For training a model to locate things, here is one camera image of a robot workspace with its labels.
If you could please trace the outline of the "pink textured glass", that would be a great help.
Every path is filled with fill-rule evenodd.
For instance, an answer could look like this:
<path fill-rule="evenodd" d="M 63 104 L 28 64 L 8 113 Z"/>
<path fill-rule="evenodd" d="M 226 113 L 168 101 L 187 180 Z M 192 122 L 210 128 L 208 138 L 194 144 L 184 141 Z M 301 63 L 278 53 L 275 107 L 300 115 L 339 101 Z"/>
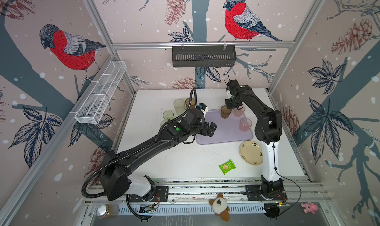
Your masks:
<path fill-rule="evenodd" d="M 245 107 L 244 106 L 236 108 L 236 109 L 233 110 L 233 114 L 234 114 L 235 117 L 241 117 L 244 112 L 245 112 Z"/>

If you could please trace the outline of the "brown tall glass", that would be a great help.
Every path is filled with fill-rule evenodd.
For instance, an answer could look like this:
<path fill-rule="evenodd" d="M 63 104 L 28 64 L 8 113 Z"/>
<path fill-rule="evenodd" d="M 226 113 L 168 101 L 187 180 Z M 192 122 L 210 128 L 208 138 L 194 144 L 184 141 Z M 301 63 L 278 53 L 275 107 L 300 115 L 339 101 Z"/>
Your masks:
<path fill-rule="evenodd" d="M 221 117 L 223 119 L 227 119 L 230 116 L 231 112 L 232 110 L 229 109 L 227 106 L 224 105 L 221 107 Z"/>

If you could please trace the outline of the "pink smooth glass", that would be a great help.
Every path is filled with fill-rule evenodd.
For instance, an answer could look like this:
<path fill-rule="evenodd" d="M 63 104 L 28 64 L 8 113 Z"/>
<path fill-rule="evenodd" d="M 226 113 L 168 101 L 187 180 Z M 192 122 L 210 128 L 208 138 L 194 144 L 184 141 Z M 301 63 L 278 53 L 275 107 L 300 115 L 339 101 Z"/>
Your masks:
<path fill-rule="evenodd" d="M 242 118 L 240 120 L 240 125 L 239 125 L 239 129 L 242 131 L 242 132 L 247 132 L 250 130 L 252 126 L 252 121 L 249 119 L 249 118 Z"/>

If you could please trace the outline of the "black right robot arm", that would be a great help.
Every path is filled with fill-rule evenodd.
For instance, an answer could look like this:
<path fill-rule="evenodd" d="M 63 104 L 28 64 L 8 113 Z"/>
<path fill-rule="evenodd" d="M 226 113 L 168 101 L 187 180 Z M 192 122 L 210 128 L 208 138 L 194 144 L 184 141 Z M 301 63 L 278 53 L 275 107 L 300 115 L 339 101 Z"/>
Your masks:
<path fill-rule="evenodd" d="M 275 198 L 284 191 L 277 161 L 278 145 L 282 135 L 282 114 L 261 101 L 250 86 L 240 85 L 237 80 L 230 80 L 226 91 L 230 95 L 225 99 L 228 109 L 237 109 L 245 104 L 257 118 L 254 134 L 262 142 L 264 160 L 261 195 L 265 199 Z"/>

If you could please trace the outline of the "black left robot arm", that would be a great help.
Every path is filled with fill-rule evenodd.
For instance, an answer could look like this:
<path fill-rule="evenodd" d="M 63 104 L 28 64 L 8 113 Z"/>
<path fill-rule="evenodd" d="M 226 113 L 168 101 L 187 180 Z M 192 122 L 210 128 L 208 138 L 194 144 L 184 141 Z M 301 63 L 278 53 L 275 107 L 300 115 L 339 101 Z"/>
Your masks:
<path fill-rule="evenodd" d="M 190 136 L 212 137 L 217 125 L 206 122 L 207 112 L 208 107 L 201 103 L 197 108 L 187 110 L 184 118 L 164 124 L 156 136 L 140 145 L 120 153 L 106 153 L 98 176 L 108 200 L 116 200 L 125 194 L 137 195 L 144 201 L 152 200 L 156 193 L 152 179 L 149 176 L 136 178 L 131 174 L 157 154 L 180 143 L 187 144 Z"/>

